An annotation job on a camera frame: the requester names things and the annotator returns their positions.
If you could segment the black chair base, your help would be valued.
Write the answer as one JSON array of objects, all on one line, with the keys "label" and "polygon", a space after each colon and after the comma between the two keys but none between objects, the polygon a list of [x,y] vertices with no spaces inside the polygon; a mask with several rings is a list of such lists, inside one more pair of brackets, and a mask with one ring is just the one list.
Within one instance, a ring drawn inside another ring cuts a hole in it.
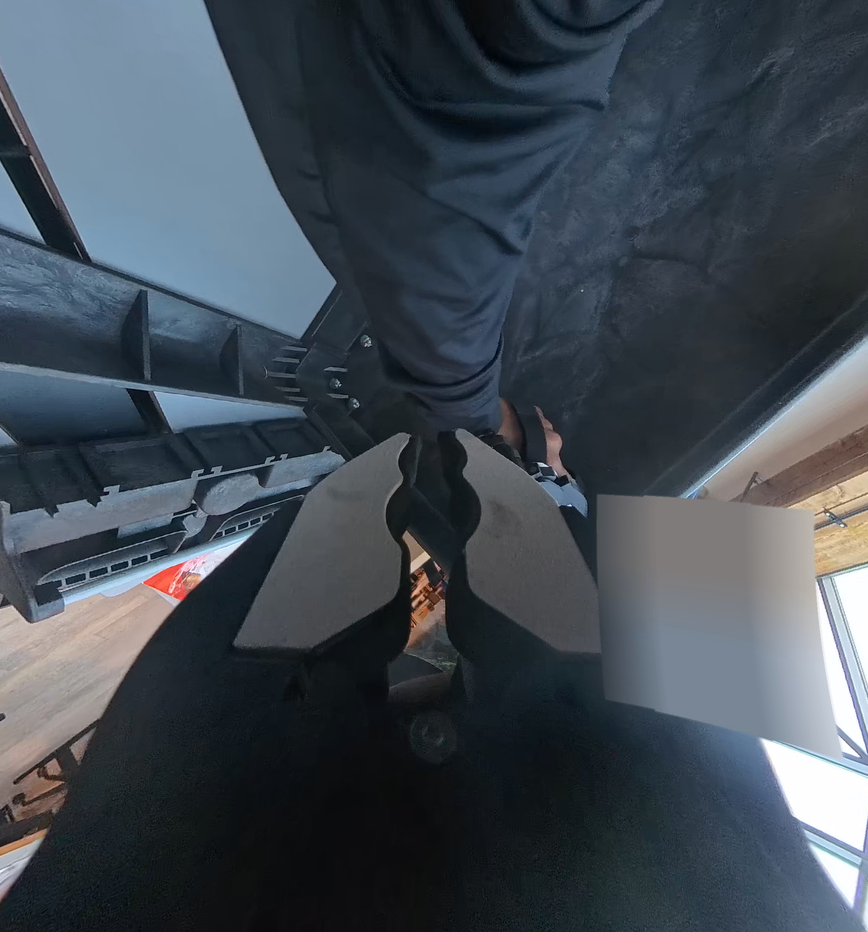
[{"label": "black chair base", "polygon": [[95,719],[9,783],[0,773],[0,848],[29,841],[51,827],[97,727]]}]

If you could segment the red printed packet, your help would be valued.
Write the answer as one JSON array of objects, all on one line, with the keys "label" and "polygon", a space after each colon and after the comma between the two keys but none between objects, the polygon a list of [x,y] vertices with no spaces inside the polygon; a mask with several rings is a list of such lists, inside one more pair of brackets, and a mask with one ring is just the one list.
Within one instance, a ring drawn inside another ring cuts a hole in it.
[{"label": "red printed packet", "polygon": [[197,555],[156,572],[143,585],[170,605],[176,606],[209,577],[225,558],[224,552]]}]

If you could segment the person's left hand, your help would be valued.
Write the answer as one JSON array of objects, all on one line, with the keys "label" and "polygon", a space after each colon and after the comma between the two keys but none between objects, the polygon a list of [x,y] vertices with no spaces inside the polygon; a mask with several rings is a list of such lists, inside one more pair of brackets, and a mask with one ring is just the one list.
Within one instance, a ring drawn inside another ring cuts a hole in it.
[{"label": "person's left hand", "polygon": [[525,456],[529,452],[527,447],[528,437],[530,436],[525,427],[530,425],[529,430],[531,434],[534,434],[533,424],[539,423],[544,435],[545,453],[545,458],[540,462],[546,464],[558,476],[569,475],[560,455],[563,446],[562,438],[544,415],[543,410],[530,403],[516,406],[505,398],[500,398],[499,401],[502,421],[501,426],[498,428],[498,434],[510,445],[510,448],[515,450],[522,460],[530,460],[529,457]]}]

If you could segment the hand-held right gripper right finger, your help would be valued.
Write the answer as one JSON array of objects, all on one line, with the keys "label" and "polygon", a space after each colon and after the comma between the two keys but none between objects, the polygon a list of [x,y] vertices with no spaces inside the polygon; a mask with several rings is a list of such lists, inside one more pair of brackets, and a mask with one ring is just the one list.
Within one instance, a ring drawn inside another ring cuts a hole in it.
[{"label": "hand-held right gripper right finger", "polygon": [[599,657],[596,584],[544,484],[464,430],[444,436],[444,472],[462,542],[447,629],[463,658]]}]

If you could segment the person's left forearm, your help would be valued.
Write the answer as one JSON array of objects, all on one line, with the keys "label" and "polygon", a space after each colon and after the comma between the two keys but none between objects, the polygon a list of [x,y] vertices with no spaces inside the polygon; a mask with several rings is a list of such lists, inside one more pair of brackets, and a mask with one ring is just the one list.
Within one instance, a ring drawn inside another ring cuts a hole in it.
[{"label": "person's left forearm", "polygon": [[544,190],[659,2],[206,2],[279,191],[428,431],[497,432]]}]

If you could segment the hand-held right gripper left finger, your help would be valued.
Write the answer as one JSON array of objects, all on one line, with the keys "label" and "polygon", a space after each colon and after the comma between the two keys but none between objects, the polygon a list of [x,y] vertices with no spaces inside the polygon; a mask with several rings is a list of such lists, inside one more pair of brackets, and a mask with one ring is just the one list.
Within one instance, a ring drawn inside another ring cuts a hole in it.
[{"label": "hand-held right gripper left finger", "polygon": [[393,624],[383,657],[406,644],[409,549],[403,540],[414,439],[397,433],[332,472],[305,497],[233,646],[303,657],[368,624]]}]

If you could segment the wooden ceiling beam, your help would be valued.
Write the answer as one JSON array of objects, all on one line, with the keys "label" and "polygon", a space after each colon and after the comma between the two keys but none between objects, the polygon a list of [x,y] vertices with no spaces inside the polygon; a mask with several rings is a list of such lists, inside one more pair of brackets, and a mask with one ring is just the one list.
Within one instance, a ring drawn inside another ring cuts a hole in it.
[{"label": "wooden ceiling beam", "polygon": [[752,483],[734,502],[790,507],[868,472],[868,424],[761,483]]}]

